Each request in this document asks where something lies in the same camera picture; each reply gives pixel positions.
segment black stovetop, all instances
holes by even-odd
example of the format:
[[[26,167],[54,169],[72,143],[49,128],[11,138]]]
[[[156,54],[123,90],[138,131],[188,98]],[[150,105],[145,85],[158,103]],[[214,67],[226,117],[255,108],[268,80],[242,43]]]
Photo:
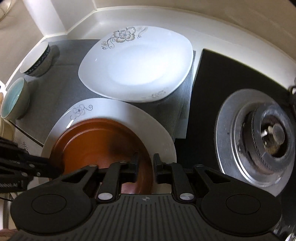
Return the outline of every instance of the black stovetop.
[[[186,139],[176,139],[177,162],[184,168],[204,164],[219,170],[215,150],[215,122],[225,99],[240,89],[256,89],[273,98],[295,119],[288,105],[289,92],[267,76],[220,54],[203,50],[192,90]],[[296,224],[296,168],[279,195],[286,223]]]

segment blue-patterned bowl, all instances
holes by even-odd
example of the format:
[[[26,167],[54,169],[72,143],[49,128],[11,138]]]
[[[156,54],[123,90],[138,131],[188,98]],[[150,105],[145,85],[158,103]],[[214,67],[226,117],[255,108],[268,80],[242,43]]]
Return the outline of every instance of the blue-patterned bowl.
[[[43,75],[50,67],[52,54],[48,42],[34,47],[25,57],[20,72],[29,76]]]

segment gray mat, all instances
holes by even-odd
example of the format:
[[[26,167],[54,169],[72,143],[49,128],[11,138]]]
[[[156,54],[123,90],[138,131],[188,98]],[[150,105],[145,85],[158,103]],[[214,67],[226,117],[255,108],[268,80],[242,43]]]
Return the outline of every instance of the gray mat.
[[[72,105],[84,99],[103,98],[86,88],[78,77],[82,59],[97,41],[84,39],[51,42],[54,59],[50,69],[43,76],[16,74],[15,78],[24,77],[28,81],[31,96],[26,114],[14,123],[41,144],[45,143],[52,127]],[[178,121],[181,113],[185,111],[183,107],[190,103],[192,73],[193,67],[185,81],[172,94],[160,101],[131,103],[160,122],[173,140],[176,136],[176,127],[180,125]]]

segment gas stove burner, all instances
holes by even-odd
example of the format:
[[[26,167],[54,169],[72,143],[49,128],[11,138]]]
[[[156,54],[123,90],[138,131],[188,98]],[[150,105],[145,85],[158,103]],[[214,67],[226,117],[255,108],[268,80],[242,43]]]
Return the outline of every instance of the gas stove burner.
[[[295,159],[292,123],[268,95],[252,89],[234,92],[216,121],[216,152],[221,171],[277,196]]]

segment floral pattern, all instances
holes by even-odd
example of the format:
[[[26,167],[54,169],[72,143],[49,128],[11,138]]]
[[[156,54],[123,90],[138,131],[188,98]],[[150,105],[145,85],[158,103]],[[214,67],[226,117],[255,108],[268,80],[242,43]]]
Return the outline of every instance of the floral pattern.
[[[145,32],[148,27],[139,26],[137,29],[135,27],[128,27],[122,30],[117,30],[113,32],[113,35],[106,41],[101,43],[102,49],[113,49],[115,47],[114,42],[123,43],[125,41],[132,41],[136,38],[141,38],[142,33]]]
[[[164,90],[161,90],[161,91],[159,91],[159,92],[157,92],[157,93],[154,93],[154,94],[152,94],[152,95],[150,95],[150,96],[142,97],[142,99],[143,99],[143,100],[151,99],[151,98],[155,99],[155,98],[158,98],[158,97],[164,95],[165,93],[166,93],[166,92],[165,92]]]
[[[35,64],[34,64],[31,68],[29,68],[29,69],[25,72],[25,74],[26,74],[26,75],[29,75],[29,74],[31,74],[34,70],[36,70],[36,69],[39,67],[39,65],[40,65],[40,64],[45,60],[45,58],[48,56],[49,52],[50,52],[50,46],[48,45],[47,48],[46,48],[46,50],[44,51],[44,53],[41,55],[41,57],[35,62]]]
[[[70,119],[71,120],[75,120],[77,117],[81,116],[81,115],[84,115],[85,114],[85,110],[89,110],[91,111],[93,109],[93,106],[92,105],[89,105],[88,108],[86,108],[83,104],[80,104],[76,107],[73,108],[73,113],[74,115],[71,115],[70,116]]]

